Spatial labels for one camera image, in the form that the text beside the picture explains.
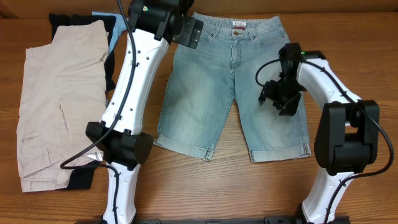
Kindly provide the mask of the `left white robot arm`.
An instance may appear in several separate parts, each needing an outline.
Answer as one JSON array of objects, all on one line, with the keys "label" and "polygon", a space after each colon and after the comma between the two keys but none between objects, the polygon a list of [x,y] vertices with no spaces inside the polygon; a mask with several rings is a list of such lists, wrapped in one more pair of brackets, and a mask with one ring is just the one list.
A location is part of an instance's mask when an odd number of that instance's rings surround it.
[{"label": "left white robot arm", "polygon": [[193,0],[132,1],[122,15],[127,30],[124,62],[113,96],[86,135],[104,152],[108,199],[100,223],[134,223],[139,169],[153,137],[142,132],[144,108],[156,71],[172,42],[195,49],[203,22],[188,16]]}]

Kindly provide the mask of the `light blue denim shorts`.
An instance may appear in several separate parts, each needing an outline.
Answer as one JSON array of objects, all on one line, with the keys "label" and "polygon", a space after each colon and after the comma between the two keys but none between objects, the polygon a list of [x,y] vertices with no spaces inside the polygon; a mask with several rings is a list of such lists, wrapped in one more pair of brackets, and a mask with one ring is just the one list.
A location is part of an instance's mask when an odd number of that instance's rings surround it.
[{"label": "light blue denim shorts", "polygon": [[258,100],[262,84],[277,79],[276,59],[289,42],[280,18],[194,17],[204,23],[200,40],[195,49],[176,49],[155,145],[210,161],[237,104],[252,162],[308,157],[304,104],[293,116],[282,116],[271,101]]}]

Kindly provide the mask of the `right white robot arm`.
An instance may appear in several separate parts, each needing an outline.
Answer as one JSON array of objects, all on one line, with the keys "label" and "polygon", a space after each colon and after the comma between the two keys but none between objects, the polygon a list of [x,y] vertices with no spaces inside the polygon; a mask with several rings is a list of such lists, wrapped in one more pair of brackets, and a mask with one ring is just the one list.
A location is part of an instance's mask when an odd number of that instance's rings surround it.
[{"label": "right white robot arm", "polygon": [[377,157],[379,107],[342,84],[320,51],[304,52],[298,43],[279,50],[278,80],[262,84],[259,102],[271,100],[281,116],[297,113],[307,91],[322,115],[314,142],[320,166],[312,189],[294,216],[266,217],[265,223],[349,223],[335,210],[355,175]]}]

